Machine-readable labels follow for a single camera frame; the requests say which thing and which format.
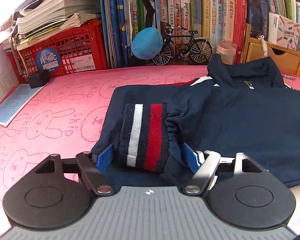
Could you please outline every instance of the striped cuff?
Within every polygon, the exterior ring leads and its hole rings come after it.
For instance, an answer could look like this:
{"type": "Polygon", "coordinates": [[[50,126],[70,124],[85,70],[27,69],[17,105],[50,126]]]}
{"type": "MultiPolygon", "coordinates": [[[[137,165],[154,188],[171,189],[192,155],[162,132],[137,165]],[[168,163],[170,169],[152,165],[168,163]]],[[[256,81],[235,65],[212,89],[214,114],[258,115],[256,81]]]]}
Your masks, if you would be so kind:
{"type": "Polygon", "coordinates": [[[127,104],[118,161],[124,166],[162,173],[169,157],[169,141],[162,104],[127,104]]]}

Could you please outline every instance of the navy jacket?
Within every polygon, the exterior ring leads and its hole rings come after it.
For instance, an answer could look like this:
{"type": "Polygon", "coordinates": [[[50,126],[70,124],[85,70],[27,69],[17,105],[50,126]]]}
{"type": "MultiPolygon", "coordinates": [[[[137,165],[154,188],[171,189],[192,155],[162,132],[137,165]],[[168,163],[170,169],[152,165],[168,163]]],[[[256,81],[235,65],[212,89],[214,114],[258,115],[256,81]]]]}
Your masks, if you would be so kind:
{"type": "MultiPolygon", "coordinates": [[[[97,152],[104,145],[114,143],[115,159],[119,161],[115,160],[105,172],[112,185],[116,188],[183,186],[193,175],[183,161],[180,150],[183,142],[194,150],[213,150],[223,157],[244,152],[288,187],[300,184],[300,91],[286,88],[280,71],[269,57],[241,65],[225,65],[216,54],[208,65],[208,75],[212,79],[194,86],[129,85],[115,89],[100,139],[92,148],[92,152],[97,152]],[[129,143],[120,143],[127,138],[127,133],[129,136],[132,127],[132,121],[127,120],[133,119],[133,115],[125,113],[127,104],[142,104],[143,117],[149,116],[141,124],[138,148],[141,163],[145,157],[141,156],[140,149],[146,149],[149,138],[154,136],[144,139],[152,115],[149,105],[162,104],[166,111],[162,114],[162,126],[167,130],[170,156],[164,160],[160,173],[144,171],[140,165],[127,167],[127,158],[122,161],[118,157],[125,151],[121,144],[128,152],[129,143]]],[[[164,145],[163,137],[159,139],[164,145]]]]}

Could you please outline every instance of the bicycle model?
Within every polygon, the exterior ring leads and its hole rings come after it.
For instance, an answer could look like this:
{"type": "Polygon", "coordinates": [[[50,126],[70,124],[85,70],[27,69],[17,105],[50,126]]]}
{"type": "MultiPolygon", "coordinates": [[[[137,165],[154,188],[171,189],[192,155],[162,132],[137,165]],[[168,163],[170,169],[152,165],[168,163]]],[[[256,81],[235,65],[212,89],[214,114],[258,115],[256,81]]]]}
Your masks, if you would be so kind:
{"type": "Polygon", "coordinates": [[[203,63],[210,59],[212,55],[212,47],[207,39],[204,38],[194,38],[194,35],[198,31],[189,31],[190,35],[178,35],[173,36],[173,30],[181,29],[186,30],[181,26],[173,27],[170,24],[166,23],[165,33],[168,35],[167,38],[163,41],[162,49],[160,53],[152,58],[152,61],[159,66],[167,65],[171,58],[174,57],[174,51],[171,46],[171,43],[178,48],[181,57],[190,57],[195,63],[203,63]],[[171,38],[190,38],[189,43],[185,49],[181,49],[171,38]]]}

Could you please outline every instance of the zipper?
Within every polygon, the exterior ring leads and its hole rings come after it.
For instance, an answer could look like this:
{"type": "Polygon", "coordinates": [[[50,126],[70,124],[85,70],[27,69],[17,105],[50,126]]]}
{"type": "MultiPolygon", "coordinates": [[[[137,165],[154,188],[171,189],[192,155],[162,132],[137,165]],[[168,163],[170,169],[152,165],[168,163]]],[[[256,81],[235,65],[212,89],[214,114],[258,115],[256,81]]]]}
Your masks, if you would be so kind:
{"type": "Polygon", "coordinates": [[[252,83],[250,81],[245,81],[245,84],[250,88],[250,89],[254,89],[254,87],[252,86],[252,83]]]}

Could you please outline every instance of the blue plush ball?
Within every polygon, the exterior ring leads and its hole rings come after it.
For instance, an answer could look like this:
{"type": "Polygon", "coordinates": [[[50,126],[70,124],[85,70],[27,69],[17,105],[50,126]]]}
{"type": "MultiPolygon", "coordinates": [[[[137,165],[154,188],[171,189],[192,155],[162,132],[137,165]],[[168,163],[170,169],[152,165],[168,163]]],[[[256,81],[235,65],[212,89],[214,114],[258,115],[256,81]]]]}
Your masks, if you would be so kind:
{"type": "Polygon", "coordinates": [[[137,58],[152,59],[160,52],[162,44],[162,36],[156,28],[145,28],[134,37],[131,51],[137,58]]]}

